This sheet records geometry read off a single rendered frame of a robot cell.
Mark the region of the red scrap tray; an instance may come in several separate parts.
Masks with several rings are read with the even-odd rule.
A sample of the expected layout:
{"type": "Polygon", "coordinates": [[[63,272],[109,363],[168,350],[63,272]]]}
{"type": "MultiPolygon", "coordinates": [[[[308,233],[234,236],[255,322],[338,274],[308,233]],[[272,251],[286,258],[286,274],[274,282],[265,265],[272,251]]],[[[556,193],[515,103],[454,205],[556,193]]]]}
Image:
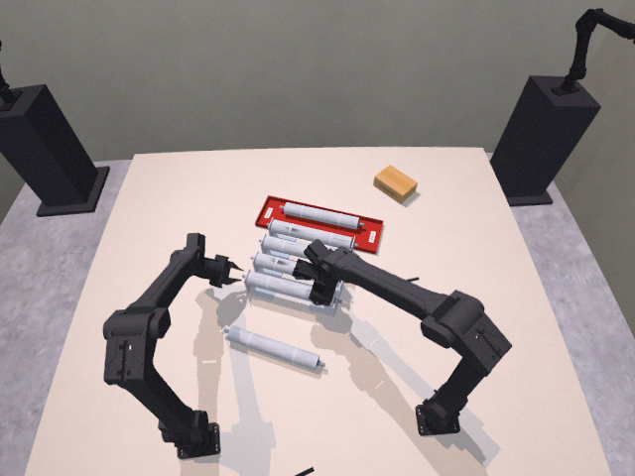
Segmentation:
{"type": "Polygon", "coordinates": [[[365,216],[360,216],[356,214],[351,214],[347,212],[342,212],[338,210],[333,210],[329,208],[324,208],[320,206],[315,206],[311,204],[306,204],[302,202],[297,202],[293,200],[288,200],[288,199],[268,195],[255,221],[255,226],[268,229],[268,226],[266,226],[266,224],[271,222],[272,217],[280,221],[285,221],[285,222],[294,223],[294,224],[298,224],[298,225],[302,225],[306,227],[311,227],[318,230],[323,230],[323,231],[327,231],[331,233],[349,236],[349,237],[352,237],[352,242],[355,236],[354,243],[358,244],[358,247],[353,247],[354,250],[367,252],[367,253],[371,253],[375,255],[377,252],[377,247],[378,247],[380,234],[381,234],[381,230],[383,226],[383,220],[378,220],[374,218],[369,218],[365,216]],[[305,219],[305,218],[301,218],[297,216],[284,214],[284,209],[279,207],[280,205],[285,206],[286,202],[359,217],[359,222],[364,223],[364,226],[357,226],[357,229],[355,230],[351,228],[346,228],[342,226],[337,226],[333,224],[328,224],[324,222],[319,222],[319,221],[314,221],[310,219],[305,219]]]}

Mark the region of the brown cardboard box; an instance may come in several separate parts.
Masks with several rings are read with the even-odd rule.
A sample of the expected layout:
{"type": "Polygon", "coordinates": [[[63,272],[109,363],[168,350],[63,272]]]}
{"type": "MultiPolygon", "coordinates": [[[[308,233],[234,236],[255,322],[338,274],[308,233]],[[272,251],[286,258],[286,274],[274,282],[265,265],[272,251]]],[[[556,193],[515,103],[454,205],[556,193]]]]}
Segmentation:
{"type": "Polygon", "coordinates": [[[416,191],[417,185],[418,183],[415,180],[392,166],[388,166],[376,175],[373,182],[373,186],[399,204],[403,203],[416,191]]]}

